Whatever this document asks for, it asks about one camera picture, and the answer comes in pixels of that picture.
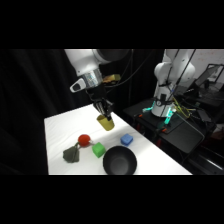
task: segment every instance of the white table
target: white table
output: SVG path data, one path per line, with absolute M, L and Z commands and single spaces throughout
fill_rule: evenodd
M 129 146 L 138 160 L 135 175 L 191 175 L 157 146 L 140 135 L 116 114 L 112 114 L 115 128 L 107 132 L 97 122 L 99 116 L 93 105 L 45 119 L 48 166 L 50 175 L 105 175 L 103 157 L 98 159 L 92 147 L 80 149 L 80 162 L 69 164 L 63 159 L 63 151 L 74 146 L 82 134 L 88 134 L 96 144 L 106 149 L 121 145 L 125 134 L 134 137 Z

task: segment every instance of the black stand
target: black stand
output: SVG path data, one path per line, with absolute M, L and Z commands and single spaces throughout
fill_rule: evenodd
M 144 113 L 143 120 L 145 120 L 146 122 L 150 123 L 151 125 L 153 125 L 155 128 L 160 128 L 162 126 L 164 126 L 165 124 L 165 120 L 166 118 L 159 118 L 156 117 L 154 114 L 152 114 L 151 111 Z M 174 114 L 169 122 L 169 124 L 166 126 L 166 131 L 164 133 L 169 134 L 170 132 L 172 132 L 174 129 L 176 129 L 178 126 L 180 126 L 181 124 L 183 124 L 183 120 L 178 117 L 178 115 Z

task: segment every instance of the red object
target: red object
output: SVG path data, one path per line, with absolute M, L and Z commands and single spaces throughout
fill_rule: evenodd
M 78 139 L 78 142 L 80 146 L 86 147 L 89 145 L 90 140 L 91 138 L 89 137 L 89 135 L 81 135 Z

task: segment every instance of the table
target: table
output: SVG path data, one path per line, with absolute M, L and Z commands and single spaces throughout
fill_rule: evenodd
M 125 109 L 124 113 L 127 114 L 129 117 L 133 118 L 134 115 L 142 113 L 142 109 L 149 108 L 152 106 L 152 104 L 153 104 L 152 99 L 145 100 L 139 104 L 136 104 L 132 107 Z M 152 123 L 157 124 L 157 122 L 149 123 L 148 121 L 145 121 L 142 118 L 137 118 L 136 121 L 151 131 L 155 131 L 156 129 L 156 127 Z M 200 130 L 204 135 L 207 134 L 207 130 L 205 127 L 200 127 L 199 125 L 194 124 L 193 122 L 191 123 L 191 125 Z M 175 146 L 176 148 L 180 149 L 185 153 L 190 153 L 202 140 L 202 136 L 185 122 L 180 126 L 178 126 L 171 133 L 169 134 L 160 133 L 159 136 L 163 140 L 167 141 L 168 143 L 170 143 L 171 145 Z
M 82 134 L 90 135 L 95 144 L 101 142 L 108 150 L 121 145 L 120 138 L 127 133 L 134 137 L 129 148 L 138 160 L 135 175 L 191 175 L 116 114 L 112 113 L 115 128 L 110 132 L 96 121 L 98 116 L 97 110 L 90 105 L 45 119 L 50 175 L 105 175 L 103 157 L 98 159 L 91 146 L 80 149 L 80 162 L 74 164 L 64 161 L 63 151 L 75 145 Z

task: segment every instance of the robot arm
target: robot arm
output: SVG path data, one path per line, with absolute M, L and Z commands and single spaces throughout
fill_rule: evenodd
M 177 49 L 167 49 L 166 55 L 170 58 L 171 62 L 160 63 L 155 68 L 158 84 L 155 92 L 156 101 L 152 113 L 158 117 L 167 117 L 173 101 L 171 94 L 178 80 L 180 83 L 187 82 L 195 74 L 195 67 L 189 63 L 188 49 L 180 49 L 179 52 L 177 52 Z
M 113 104 L 107 100 L 103 84 L 100 64 L 108 64 L 124 58 L 130 49 L 65 49 L 65 52 L 75 68 L 79 80 L 71 86 L 73 93 L 86 90 L 94 107 L 111 121 Z

